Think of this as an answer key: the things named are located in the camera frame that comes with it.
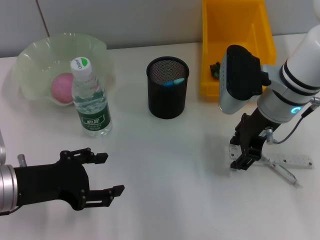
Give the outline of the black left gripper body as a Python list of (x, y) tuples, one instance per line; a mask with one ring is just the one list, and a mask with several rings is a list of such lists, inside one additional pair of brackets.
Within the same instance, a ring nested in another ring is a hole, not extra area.
[(89, 177), (83, 165), (69, 155), (53, 164), (15, 167), (17, 206), (62, 200), (72, 209), (85, 208)]

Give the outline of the pink peach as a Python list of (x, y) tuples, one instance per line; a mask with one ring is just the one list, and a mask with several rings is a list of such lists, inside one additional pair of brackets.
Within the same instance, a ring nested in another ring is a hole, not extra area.
[(73, 101), (72, 86), (73, 75), (71, 73), (62, 73), (53, 80), (51, 95), (62, 104), (70, 104)]

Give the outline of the clear water bottle green label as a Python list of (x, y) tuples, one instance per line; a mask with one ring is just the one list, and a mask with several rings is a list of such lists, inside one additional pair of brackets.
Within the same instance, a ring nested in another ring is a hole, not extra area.
[(70, 69), (73, 103), (83, 130), (91, 137), (106, 135), (112, 128), (112, 120), (103, 83), (86, 57), (74, 58)]

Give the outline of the clear plastic ruler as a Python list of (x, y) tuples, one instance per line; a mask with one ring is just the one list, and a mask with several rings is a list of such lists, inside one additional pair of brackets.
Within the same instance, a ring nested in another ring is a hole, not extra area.
[(263, 153), (261, 159), (255, 163), (265, 165), (280, 165), (286, 169), (314, 168), (314, 163), (310, 156), (297, 154)]

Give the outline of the silver white pen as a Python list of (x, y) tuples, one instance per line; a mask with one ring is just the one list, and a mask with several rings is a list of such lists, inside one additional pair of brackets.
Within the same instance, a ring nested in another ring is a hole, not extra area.
[(278, 175), (280, 175), (283, 179), (285, 179), (287, 182), (289, 182), (295, 188), (300, 187), (298, 179), (295, 177), (295, 175), (293, 173), (288, 171), (285, 167), (283, 167), (281, 165), (274, 165), (274, 164), (270, 164), (270, 165), (268, 165), (268, 167), (271, 170), (273, 170), (274, 172), (276, 172)]

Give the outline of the blue scissors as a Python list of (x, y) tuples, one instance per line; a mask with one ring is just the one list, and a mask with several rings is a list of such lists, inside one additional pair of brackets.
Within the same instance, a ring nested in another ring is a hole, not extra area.
[(185, 81), (184, 78), (178, 78), (178, 79), (175, 79), (175, 80), (172, 80), (172, 81), (165, 82), (165, 83), (162, 84), (162, 86), (164, 86), (164, 87), (177, 86), (177, 85), (183, 83), (184, 81)]

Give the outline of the yellow plastic bin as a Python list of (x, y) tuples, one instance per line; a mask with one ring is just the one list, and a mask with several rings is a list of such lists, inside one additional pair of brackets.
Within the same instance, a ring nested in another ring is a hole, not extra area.
[(219, 100), (219, 81), (210, 66), (221, 62), (230, 45), (245, 47), (262, 64), (275, 65), (276, 46), (264, 0), (202, 0), (200, 96)]

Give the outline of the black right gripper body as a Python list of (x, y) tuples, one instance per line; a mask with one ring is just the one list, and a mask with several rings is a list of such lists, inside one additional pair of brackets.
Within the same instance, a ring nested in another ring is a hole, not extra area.
[(261, 153), (266, 138), (260, 134), (271, 127), (274, 131), (280, 126), (264, 117), (258, 108), (251, 115), (243, 115), (241, 123), (241, 149), (243, 153)]

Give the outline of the pale green glass fruit plate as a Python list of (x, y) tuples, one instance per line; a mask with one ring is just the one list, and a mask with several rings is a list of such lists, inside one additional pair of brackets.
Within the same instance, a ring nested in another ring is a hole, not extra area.
[(93, 73), (106, 90), (115, 83), (115, 66), (106, 44), (83, 33), (60, 33), (32, 43), (17, 57), (11, 77), (26, 99), (63, 106), (52, 96), (52, 83), (57, 76), (71, 72), (70, 63), (76, 57), (90, 60)]

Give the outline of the black mesh pen holder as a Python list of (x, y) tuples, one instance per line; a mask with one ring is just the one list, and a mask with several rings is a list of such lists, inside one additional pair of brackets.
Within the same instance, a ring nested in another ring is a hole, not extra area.
[[(185, 109), (188, 65), (173, 56), (161, 56), (149, 63), (146, 68), (147, 96), (149, 111), (160, 119), (173, 119)], [(162, 84), (184, 78), (184, 82), (172, 87)]]

